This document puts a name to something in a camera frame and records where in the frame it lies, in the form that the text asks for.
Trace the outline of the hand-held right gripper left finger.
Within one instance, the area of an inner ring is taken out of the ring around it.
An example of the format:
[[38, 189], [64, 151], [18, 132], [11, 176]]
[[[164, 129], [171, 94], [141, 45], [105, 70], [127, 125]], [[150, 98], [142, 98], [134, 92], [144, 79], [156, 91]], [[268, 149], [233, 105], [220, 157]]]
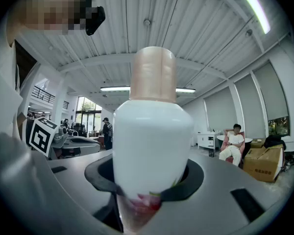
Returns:
[[66, 193], [97, 221], [123, 232], [110, 151], [49, 162]]

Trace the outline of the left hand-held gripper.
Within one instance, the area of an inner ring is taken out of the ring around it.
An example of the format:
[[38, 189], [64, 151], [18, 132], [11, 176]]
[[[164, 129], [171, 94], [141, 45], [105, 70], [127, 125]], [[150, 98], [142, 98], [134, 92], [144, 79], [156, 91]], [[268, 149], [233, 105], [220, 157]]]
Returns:
[[27, 119], [26, 144], [42, 153], [47, 159], [54, 159], [54, 149], [73, 156], [84, 156], [100, 152], [100, 143], [91, 138], [69, 136], [63, 130], [45, 117]]

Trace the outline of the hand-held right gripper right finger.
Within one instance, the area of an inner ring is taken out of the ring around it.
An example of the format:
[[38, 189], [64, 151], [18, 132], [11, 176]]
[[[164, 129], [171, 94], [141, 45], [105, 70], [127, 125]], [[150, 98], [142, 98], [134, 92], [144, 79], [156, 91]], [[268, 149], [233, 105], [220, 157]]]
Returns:
[[[294, 175], [280, 174], [275, 183], [264, 183], [217, 158], [192, 160], [203, 169], [202, 185], [186, 200], [163, 203], [148, 222], [147, 235], [262, 235], [294, 190]], [[240, 188], [265, 210], [252, 222], [231, 194]]]

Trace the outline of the white bottle with beige cap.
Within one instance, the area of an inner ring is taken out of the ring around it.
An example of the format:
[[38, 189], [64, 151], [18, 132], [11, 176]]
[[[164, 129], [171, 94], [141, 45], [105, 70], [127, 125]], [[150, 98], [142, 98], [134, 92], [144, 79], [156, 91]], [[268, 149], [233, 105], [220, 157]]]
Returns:
[[194, 123], [176, 103], [176, 59], [162, 47], [135, 54], [129, 99], [113, 118], [113, 172], [124, 231], [137, 233], [182, 178]]

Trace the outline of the glass entrance door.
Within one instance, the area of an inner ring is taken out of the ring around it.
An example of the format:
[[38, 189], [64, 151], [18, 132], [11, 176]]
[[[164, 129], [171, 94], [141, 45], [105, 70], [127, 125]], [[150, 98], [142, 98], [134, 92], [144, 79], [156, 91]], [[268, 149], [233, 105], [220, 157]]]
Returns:
[[77, 100], [75, 123], [85, 125], [87, 132], [101, 129], [102, 107], [86, 97], [79, 97]]

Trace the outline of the brown cardboard box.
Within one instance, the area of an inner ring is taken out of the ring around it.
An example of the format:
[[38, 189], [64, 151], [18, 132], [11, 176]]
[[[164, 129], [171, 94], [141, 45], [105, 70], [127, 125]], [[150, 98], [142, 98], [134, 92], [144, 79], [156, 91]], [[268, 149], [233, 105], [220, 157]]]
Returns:
[[245, 156], [243, 171], [258, 181], [274, 183], [284, 165], [282, 144], [265, 148], [250, 148]]

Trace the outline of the white low cabinet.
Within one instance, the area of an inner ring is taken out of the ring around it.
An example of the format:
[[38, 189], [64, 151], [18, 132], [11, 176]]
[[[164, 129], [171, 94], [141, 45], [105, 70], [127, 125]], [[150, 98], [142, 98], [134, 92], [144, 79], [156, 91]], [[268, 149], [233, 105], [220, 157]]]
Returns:
[[197, 133], [197, 146], [198, 148], [203, 147], [207, 149], [219, 149], [218, 136], [220, 133], [217, 132], [198, 132]]

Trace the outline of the black balcony railing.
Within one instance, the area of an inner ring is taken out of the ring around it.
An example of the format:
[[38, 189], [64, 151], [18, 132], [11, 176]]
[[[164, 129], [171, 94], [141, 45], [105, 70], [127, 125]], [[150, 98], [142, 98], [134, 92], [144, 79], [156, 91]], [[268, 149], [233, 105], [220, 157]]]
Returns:
[[31, 98], [38, 101], [39, 103], [53, 106], [55, 103], [55, 96], [48, 93], [46, 90], [43, 90], [37, 86], [33, 87], [33, 90], [31, 92]]

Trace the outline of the black bag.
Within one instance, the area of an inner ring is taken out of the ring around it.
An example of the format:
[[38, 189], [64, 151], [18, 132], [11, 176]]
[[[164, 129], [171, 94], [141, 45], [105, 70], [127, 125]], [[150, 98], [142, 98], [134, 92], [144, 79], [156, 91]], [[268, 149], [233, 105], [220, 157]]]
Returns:
[[279, 135], [269, 135], [264, 142], [264, 147], [269, 148], [277, 145], [282, 145], [283, 150], [286, 150], [286, 144]]

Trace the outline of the window with grey blind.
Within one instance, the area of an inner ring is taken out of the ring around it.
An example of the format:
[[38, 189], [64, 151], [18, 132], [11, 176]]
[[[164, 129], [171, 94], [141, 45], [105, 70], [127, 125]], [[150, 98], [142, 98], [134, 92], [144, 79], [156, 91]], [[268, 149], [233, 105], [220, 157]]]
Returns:
[[235, 83], [242, 107], [245, 136], [251, 139], [265, 137], [265, 122], [257, 88], [249, 74]]
[[253, 72], [260, 86], [268, 118], [269, 135], [290, 135], [289, 109], [283, 87], [270, 62]]
[[232, 129], [234, 124], [238, 123], [235, 105], [228, 87], [205, 98], [204, 103], [208, 127], [211, 130]]

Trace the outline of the person's light shirt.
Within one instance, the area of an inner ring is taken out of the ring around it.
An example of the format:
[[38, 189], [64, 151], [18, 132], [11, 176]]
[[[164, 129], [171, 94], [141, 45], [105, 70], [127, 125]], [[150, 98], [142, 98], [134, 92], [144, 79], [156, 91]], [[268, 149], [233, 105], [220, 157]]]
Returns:
[[17, 113], [22, 101], [15, 47], [0, 37], [0, 133], [18, 140]]

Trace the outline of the white-topped black pedestal table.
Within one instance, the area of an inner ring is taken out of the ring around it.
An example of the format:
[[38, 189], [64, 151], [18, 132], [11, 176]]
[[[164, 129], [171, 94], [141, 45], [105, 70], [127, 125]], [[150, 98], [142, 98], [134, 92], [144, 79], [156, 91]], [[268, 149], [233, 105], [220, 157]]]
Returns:
[[[227, 136], [225, 135], [219, 135], [217, 136], [217, 139], [220, 140], [220, 141], [224, 141], [224, 139], [226, 138]], [[249, 143], [249, 142], [252, 142], [252, 139], [250, 138], [245, 138], [245, 142]]]

